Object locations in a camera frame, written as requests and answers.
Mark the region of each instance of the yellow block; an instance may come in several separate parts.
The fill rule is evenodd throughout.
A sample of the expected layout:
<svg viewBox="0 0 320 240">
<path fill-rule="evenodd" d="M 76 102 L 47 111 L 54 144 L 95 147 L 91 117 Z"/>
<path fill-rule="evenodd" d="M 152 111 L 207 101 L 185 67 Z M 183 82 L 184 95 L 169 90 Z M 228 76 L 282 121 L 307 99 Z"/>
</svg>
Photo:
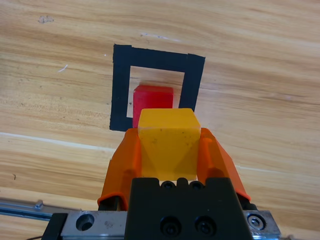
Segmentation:
<svg viewBox="0 0 320 240">
<path fill-rule="evenodd" d="M 141 111 L 142 176 L 161 181 L 195 180 L 201 126 L 189 108 L 149 108 Z"/>
</svg>

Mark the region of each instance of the red block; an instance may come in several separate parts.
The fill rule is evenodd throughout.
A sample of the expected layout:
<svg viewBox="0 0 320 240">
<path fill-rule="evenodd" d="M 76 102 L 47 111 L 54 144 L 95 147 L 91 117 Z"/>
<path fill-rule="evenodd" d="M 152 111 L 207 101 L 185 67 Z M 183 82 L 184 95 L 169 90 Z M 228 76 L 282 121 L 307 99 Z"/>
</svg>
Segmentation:
<svg viewBox="0 0 320 240">
<path fill-rule="evenodd" d="M 173 104 L 172 87 L 139 85 L 133 92 L 133 127 L 138 127 L 142 109 L 172 109 Z"/>
</svg>

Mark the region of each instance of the black tape square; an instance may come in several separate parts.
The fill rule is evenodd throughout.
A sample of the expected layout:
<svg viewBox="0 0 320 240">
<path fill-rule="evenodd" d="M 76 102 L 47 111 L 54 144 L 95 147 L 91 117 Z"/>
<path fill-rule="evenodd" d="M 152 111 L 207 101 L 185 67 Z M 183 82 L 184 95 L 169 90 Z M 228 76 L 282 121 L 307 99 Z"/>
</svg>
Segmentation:
<svg viewBox="0 0 320 240">
<path fill-rule="evenodd" d="M 125 132 L 133 127 L 132 117 L 127 117 L 131 66 L 184 73 L 179 108 L 195 111 L 204 65 L 203 56 L 115 44 L 110 130 Z"/>
</svg>

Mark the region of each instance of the metal plate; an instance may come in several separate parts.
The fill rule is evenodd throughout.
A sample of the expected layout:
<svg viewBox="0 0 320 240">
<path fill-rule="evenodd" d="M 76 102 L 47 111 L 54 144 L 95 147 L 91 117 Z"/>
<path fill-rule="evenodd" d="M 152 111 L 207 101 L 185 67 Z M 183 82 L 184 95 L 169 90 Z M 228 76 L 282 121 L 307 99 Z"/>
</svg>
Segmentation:
<svg viewBox="0 0 320 240">
<path fill-rule="evenodd" d="M 77 220 L 90 215 L 94 222 L 88 230 L 78 230 Z M 126 229 L 126 211 L 71 211 L 65 221 L 63 240 L 123 240 Z"/>
<path fill-rule="evenodd" d="M 244 216 L 248 221 L 251 235 L 253 239 L 257 240 L 279 240 L 281 232 L 272 217 L 270 211 L 246 210 L 243 211 Z M 263 228 L 260 229 L 260 223 L 256 224 L 256 228 L 249 222 L 256 216 L 263 221 Z"/>
</svg>

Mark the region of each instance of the wooden table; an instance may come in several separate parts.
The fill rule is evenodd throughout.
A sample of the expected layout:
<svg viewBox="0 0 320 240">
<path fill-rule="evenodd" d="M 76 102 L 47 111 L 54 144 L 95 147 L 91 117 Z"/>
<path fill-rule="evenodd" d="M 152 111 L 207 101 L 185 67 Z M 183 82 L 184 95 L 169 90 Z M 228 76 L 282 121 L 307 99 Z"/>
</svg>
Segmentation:
<svg viewBox="0 0 320 240">
<path fill-rule="evenodd" d="M 201 125 L 284 235 L 320 238 L 319 1 L 3 0 L 0 30 L 0 198 L 97 209 L 124 136 L 109 130 L 113 45 L 132 45 L 206 57 Z M 130 96 L 170 86 L 177 105 L 182 73 L 130 78 Z M 0 238 L 46 224 L 0 216 Z"/>
</svg>

